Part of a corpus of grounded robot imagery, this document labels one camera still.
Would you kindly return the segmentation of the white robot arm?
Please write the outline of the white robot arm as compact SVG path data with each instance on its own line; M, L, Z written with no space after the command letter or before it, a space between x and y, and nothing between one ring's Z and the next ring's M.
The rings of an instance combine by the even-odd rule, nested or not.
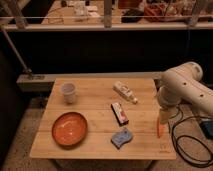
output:
M157 100L161 106L160 124L168 122L172 110L181 100L186 100L213 115L213 90L200 83L202 76L203 70L195 62L187 62L162 73L162 86L157 93Z

